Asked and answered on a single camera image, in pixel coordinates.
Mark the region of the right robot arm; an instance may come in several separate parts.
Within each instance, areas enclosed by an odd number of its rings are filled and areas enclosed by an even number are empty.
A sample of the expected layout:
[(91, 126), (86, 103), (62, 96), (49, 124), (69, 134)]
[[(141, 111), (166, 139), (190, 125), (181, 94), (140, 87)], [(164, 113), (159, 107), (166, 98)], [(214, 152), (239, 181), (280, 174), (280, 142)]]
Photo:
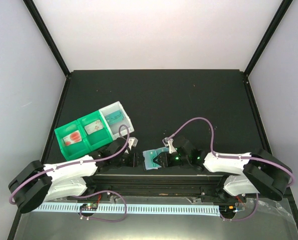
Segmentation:
[(183, 136), (165, 141), (165, 147), (150, 150), (144, 158), (147, 170), (192, 167), (224, 173), (224, 181), (216, 189), (217, 198), (223, 202), (243, 194), (280, 201), (292, 180), (291, 169), (263, 149), (240, 154), (206, 152)]

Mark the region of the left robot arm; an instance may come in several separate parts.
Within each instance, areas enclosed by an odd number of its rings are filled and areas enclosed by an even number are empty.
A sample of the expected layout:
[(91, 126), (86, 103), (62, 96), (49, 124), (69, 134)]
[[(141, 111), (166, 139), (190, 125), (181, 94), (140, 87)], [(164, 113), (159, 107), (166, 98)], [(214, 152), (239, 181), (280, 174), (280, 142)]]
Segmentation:
[(91, 177), (121, 167), (134, 168), (139, 164), (133, 152), (138, 140), (135, 137), (117, 138), (76, 160), (55, 164), (29, 163), (10, 183), (11, 204), (22, 214), (30, 213), (42, 203), (65, 198), (92, 199), (96, 194)]

